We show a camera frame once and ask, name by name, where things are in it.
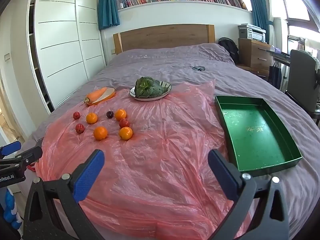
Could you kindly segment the red fruit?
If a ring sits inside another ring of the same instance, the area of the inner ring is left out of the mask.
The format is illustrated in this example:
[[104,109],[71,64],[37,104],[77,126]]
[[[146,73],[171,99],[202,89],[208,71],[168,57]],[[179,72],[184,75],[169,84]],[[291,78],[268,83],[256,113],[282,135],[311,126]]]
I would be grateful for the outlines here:
[[129,122],[129,120],[127,120],[127,118],[123,118],[120,120],[119,126],[120,126],[120,128],[130,127],[130,122]]
[[73,113],[73,118],[74,118],[75,120],[79,119],[80,116],[81,116],[81,115],[80,115],[79,112],[74,112],[74,113]]
[[78,134],[83,133],[85,131],[84,125],[83,124],[77,124],[76,127],[75,127],[75,131]]

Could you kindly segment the large orange mandarin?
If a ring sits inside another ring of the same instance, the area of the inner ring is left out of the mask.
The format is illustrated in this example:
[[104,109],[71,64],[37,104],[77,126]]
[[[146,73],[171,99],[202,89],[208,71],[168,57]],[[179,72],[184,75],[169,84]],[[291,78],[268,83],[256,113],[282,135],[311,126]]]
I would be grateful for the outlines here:
[[104,140],[108,136],[108,131],[105,127],[99,126],[94,129],[93,136],[95,140]]

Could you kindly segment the dark purple plum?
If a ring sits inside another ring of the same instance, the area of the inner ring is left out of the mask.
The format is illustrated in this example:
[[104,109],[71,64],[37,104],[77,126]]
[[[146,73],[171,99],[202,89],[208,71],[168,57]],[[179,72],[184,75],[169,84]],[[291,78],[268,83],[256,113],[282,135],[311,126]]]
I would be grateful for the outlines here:
[[106,116],[107,116],[109,119],[113,118],[113,115],[114,115],[113,111],[108,111],[108,112],[106,113]]

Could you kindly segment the orange carrot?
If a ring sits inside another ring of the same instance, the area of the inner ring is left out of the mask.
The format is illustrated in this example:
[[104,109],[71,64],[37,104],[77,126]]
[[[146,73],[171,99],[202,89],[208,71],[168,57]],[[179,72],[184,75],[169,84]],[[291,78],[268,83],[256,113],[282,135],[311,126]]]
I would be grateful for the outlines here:
[[107,90],[107,87],[103,87],[90,92],[89,94],[86,95],[84,99],[84,103],[96,102],[106,92],[106,90]]

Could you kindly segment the green rectangular tray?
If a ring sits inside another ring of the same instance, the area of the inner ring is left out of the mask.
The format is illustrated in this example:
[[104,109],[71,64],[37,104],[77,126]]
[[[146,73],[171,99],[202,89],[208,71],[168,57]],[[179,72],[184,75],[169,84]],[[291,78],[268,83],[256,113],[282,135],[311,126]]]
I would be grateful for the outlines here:
[[228,159],[241,173],[257,177],[296,166],[302,159],[293,137],[262,98],[216,96]]

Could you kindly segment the orange oval dish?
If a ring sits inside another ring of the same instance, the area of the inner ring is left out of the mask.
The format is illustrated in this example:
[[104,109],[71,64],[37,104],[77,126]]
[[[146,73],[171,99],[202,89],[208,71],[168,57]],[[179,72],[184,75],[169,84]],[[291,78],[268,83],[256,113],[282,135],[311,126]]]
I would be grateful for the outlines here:
[[97,105],[103,101],[111,99],[112,97],[115,96],[115,94],[116,94],[116,90],[114,88],[107,88],[106,92],[96,102],[86,103],[86,105],[88,106]]

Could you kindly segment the pink plastic sheet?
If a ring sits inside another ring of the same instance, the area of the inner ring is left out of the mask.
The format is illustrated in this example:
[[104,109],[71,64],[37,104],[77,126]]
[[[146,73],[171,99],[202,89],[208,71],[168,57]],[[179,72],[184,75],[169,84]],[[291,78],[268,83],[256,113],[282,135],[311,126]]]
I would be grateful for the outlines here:
[[[122,89],[98,105],[80,103],[46,129],[36,173],[43,180],[58,179],[100,149],[103,169],[80,203],[92,223],[135,237],[207,239],[233,204],[207,160],[212,149],[227,154],[214,93],[214,81],[180,83],[157,101],[139,102]],[[129,140],[121,140],[114,115],[106,116],[118,109],[127,112]],[[86,122],[88,113],[97,114],[95,124]],[[83,133],[76,133],[77,124],[84,125]],[[99,126],[108,131],[104,140],[93,136]]]

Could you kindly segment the green leafy vegetable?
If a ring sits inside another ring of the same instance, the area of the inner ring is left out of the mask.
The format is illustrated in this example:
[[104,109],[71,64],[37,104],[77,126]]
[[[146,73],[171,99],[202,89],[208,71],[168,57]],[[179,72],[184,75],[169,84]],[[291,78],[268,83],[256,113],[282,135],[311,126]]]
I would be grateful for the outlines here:
[[137,98],[155,98],[166,92],[158,80],[151,77],[141,77],[135,84],[135,96]]

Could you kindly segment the white wardrobe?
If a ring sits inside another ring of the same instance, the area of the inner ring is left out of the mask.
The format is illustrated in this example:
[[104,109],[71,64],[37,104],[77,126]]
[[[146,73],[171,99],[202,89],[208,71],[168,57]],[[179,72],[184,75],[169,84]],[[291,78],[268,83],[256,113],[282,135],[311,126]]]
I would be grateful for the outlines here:
[[49,112],[106,66],[97,1],[31,0],[31,51]]

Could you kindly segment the grey office chair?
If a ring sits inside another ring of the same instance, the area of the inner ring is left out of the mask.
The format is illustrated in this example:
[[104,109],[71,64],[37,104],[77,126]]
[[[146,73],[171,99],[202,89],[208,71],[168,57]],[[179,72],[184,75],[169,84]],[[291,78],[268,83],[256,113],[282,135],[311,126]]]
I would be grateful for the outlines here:
[[319,61],[304,50],[290,53],[285,94],[319,124]]

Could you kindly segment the white patterned plate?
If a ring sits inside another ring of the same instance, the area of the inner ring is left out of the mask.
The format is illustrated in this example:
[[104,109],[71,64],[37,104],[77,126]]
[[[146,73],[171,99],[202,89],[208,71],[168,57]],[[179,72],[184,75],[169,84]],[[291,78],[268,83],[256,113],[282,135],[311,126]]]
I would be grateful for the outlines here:
[[129,95],[134,98],[135,100],[137,101],[142,101],[142,102],[148,102],[148,101],[156,101],[156,100],[159,100],[159,99],[162,99],[164,98],[165,96],[167,96],[171,89],[172,89],[172,86],[170,83],[167,83],[165,81],[159,81],[159,84],[164,88],[164,93],[158,97],[154,97],[154,98],[138,98],[136,97],[135,95],[135,87],[132,87],[130,92],[129,92]]

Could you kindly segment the dark shopping bag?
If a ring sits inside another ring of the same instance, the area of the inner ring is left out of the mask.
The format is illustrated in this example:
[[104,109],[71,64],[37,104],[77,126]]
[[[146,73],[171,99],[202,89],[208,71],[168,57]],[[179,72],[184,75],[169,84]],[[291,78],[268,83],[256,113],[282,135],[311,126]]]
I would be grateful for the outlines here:
[[269,67],[268,83],[270,83],[276,89],[280,89],[282,81],[281,65],[275,61],[272,66]]

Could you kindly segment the left teal curtain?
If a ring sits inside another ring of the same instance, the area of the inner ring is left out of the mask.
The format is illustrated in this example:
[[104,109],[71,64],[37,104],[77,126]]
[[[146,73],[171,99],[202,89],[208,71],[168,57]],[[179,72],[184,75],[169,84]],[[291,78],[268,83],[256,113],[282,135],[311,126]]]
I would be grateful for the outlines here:
[[120,25],[116,0],[98,0],[99,30]]

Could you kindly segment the teal curtain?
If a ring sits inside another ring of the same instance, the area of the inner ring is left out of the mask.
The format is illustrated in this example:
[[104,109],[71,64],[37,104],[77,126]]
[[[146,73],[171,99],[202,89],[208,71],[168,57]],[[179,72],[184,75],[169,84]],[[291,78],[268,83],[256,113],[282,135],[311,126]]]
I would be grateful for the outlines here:
[[272,42],[274,31],[272,8],[270,0],[250,0],[252,6],[253,24],[266,31],[265,42]]
[[116,0],[98,0],[99,30],[120,25]]

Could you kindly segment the wooden nightstand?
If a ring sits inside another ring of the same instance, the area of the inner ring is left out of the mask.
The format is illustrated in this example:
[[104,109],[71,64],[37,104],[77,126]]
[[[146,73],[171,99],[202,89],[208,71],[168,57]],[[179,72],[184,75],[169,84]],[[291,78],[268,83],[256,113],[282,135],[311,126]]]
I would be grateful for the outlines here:
[[237,66],[267,80],[272,65],[272,56],[268,52],[271,46],[247,38],[239,38],[238,45],[240,63]]

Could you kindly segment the dark glasses on bed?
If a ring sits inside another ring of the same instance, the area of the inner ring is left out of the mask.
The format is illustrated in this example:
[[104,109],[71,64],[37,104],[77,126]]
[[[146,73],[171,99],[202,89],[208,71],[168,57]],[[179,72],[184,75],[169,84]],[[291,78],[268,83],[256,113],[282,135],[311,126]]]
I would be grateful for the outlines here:
[[203,66],[197,66],[197,67],[193,67],[192,70],[196,70],[196,71],[205,71],[206,68]]

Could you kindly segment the wooden headboard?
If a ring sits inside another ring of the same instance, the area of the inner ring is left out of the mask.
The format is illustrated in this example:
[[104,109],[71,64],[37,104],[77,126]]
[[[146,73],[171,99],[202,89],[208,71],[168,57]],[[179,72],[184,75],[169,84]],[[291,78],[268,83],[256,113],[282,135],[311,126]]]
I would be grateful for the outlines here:
[[113,35],[115,53],[133,49],[161,49],[216,42],[211,24],[168,24],[133,29]]

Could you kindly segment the desk with clutter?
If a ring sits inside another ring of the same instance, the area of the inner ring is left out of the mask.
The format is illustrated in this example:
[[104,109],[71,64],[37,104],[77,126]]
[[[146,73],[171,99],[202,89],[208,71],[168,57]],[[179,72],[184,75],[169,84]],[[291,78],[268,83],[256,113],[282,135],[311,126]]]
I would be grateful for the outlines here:
[[274,47],[271,47],[271,49],[267,50],[267,52],[273,57],[274,61],[289,67],[291,63],[290,55],[292,50],[305,50],[305,38],[288,35],[287,53]]

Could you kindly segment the black backpack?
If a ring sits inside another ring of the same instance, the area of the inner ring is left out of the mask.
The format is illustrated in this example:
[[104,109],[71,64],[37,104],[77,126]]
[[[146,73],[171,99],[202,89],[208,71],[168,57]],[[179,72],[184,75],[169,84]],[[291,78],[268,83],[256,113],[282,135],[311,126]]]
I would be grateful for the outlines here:
[[232,58],[235,64],[240,63],[239,50],[233,40],[227,37],[222,37],[218,40],[218,44],[229,52],[230,57]]

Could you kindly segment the white printer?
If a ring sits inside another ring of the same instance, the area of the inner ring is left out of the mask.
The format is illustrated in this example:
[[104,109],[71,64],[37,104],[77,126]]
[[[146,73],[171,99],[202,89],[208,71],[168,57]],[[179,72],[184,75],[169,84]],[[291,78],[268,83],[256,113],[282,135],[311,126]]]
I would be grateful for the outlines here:
[[239,38],[253,39],[260,42],[266,42],[266,30],[252,24],[238,25]]

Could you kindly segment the right teal curtain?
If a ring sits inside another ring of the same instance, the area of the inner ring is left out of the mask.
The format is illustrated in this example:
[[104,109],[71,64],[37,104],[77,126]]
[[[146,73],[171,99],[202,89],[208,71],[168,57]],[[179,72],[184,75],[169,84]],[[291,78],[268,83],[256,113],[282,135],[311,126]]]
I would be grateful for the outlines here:
[[253,24],[266,31],[265,42],[272,42],[274,31],[272,8],[270,0],[250,0],[252,6]]

